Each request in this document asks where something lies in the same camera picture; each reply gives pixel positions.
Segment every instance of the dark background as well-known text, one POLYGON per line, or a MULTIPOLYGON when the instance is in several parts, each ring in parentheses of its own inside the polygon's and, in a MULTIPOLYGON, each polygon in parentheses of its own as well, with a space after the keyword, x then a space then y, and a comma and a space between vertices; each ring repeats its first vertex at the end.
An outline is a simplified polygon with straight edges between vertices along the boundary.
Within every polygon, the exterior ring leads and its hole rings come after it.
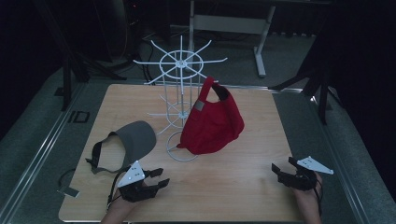
MULTIPOLYGON (((187 24, 188 7, 188 1, 171 0, 170 22, 187 24)), ((234 9, 230 6, 229 11, 236 13, 234 9)), ((272 32, 287 35, 318 33, 301 71, 323 61, 330 62, 331 85, 336 88, 393 198, 396 194, 392 179, 396 176, 395 9, 392 1, 338 1, 323 24, 327 16, 323 11, 279 7, 271 27, 272 32), (294 20, 298 14, 306 16, 294 20)), ((61 66, 61 52, 33 1, 1 1, 0 139, 45 80, 61 66)))

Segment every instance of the bag handle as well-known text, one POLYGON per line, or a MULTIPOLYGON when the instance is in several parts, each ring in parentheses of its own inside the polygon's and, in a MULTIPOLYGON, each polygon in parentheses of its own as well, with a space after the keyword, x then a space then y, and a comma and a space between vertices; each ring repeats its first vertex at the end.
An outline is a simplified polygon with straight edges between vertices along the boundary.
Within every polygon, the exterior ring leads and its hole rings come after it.
POLYGON ((206 97, 209 94, 210 88, 212 87, 213 83, 215 83, 215 79, 213 77, 207 77, 205 79, 204 85, 202 86, 201 92, 199 93, 198 100, 206 100, 206 97))

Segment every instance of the black stand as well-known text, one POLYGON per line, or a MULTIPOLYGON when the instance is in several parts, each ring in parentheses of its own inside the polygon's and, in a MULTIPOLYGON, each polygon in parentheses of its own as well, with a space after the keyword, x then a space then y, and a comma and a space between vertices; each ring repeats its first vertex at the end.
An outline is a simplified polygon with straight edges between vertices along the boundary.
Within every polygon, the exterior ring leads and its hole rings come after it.
POLYGON ((103 67, 101 64, 97 63, 90 58, 76 53, 67 40, 64 38, 64 33, 55 20, 49 6, 46 3, 46 0, 34 0, 35 7, 38 12, 42 16, 44 22, 49 27, 49 31, 55 39, 58 47, 62 52, 63 57, 63 67, 64 67, 64 87, 62 91, 62 95, 64 97, 64 105, 62 107, 62 111, 65 111, 71 102, 72 95, 72 87, 71 87, 71 71, 73 70, 77 81, 79 82, 87 82, 90 79, 90 75, 88 74, 84 63, 87 63, 89 66, 99 70, 102 74, 107 77, 111 77, 113 79, 125 80, 125 77, 120 77, 107 68, 103 67))
POLYGON ((286 80, 285 82, 279 85, 268 87, 268 90, 282 91, 291 84, 294 84, 308 77, 309 81, 304 86, 303 93, 306 96, 312 97, 320 88, 318 115, 322 123, 326 124, 325 112, 326 112, 326 104, 327 104, 327 93, 329 92, 332 96, 335 97, 335 95, 329 89, 330 73, 331 73, 331 67, 329 66, 329 64, 323 63, 317 66, 316 68, 312 68, 306 72, 302 72, 301 74, 298 74, 297 76, 289 80, 286 80))

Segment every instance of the hand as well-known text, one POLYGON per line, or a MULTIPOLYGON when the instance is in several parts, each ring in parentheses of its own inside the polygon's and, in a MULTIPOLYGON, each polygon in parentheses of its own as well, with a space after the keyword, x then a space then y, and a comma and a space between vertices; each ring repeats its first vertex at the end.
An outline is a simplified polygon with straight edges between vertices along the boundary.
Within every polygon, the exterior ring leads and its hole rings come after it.
POLYGON ((134 210, 135 207, 139 203, 130 203, 125 201, 120 196, 120 190, 117 189, 116 193, 113 196, 113 202, 107 210, 107 213, 103 217, 101 223, 102 224, 119 224, 122 223, 125 218, 134 210))
MULTIPOLYGON (((316 190, 319 196, 321 195, 321 183, 322 183, 322 178, 318 173, 315 173, 317 175, 317 180, 320 183, 317 183, 316 185, 316 190)), ((311 190, 298 190, 298 189, 293 189, 291 190, 294 193, 294 196, 297 199, 297 204, 300 209, 300 212, 303 215, 304 222, 306 224, 321 224, 321 219, 320 219, 320 214, 319 214, 319 207, 318 207, 318 197, 317 194, 313 189, 311 190)))

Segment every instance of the table leg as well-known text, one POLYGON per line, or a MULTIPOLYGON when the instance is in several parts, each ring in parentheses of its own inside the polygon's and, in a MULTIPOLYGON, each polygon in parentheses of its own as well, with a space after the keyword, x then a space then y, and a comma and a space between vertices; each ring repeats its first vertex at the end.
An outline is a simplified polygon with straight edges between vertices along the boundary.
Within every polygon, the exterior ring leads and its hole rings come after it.
POLYGON ((262 29, 262 38, 260 40, 259 46, 254 47, 254 56, 256 58, 256 65, 257 65, 259 77, 266 76, 264 62, 262 61, 262 47, 264 46, 265 39, 267 38, 268 30, 270 29, 270 25, 271 25, 272 18, 275 13, 275 9, 276 9, 276 7, 270 7, 270 10, 268 11, 267 19, 266 19, 264 27, 262 29))
MULTIPOLYGON (((189 32, 189 52, 194 52, 194 1, 190 1, 190 32, 189 32)), ((193 57, 190 58, 192 53, 189 53, 187 57, 189 58, 187 63, 193 62, 193 57)), ((187 71, 190 71, 189 67, 192 66, 189 64, 186 68, 187 71)))

